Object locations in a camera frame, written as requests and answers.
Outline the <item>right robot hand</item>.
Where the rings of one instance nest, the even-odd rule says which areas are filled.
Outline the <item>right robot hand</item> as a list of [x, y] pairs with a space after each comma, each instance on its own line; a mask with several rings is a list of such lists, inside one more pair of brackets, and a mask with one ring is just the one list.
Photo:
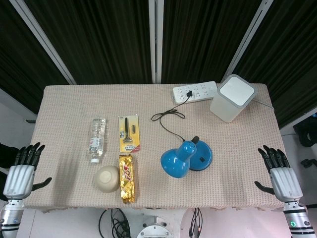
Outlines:
[[258, 152], [263, 158], [272, 187], [265, 187], [255, 181], [256, 187], [263, 192], [275, 195], [281, 202], [298, 202], [303, 197], [303, 193], [297, 176], [283, 151], [264, 145], [262, 149], [258, 149]]

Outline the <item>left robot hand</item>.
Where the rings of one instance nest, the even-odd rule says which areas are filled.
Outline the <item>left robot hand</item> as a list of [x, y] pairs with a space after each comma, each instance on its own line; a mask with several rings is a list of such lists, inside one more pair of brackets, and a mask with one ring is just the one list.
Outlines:
[[0, 199], [25, 199], [32, 191], [47, 186], [52, 178], [34, 183], [35, 172], [45, 145], [37, 142], [28, 147], [17, 149], [0, 145], [0, 167], [8, 172], [0, 173]]

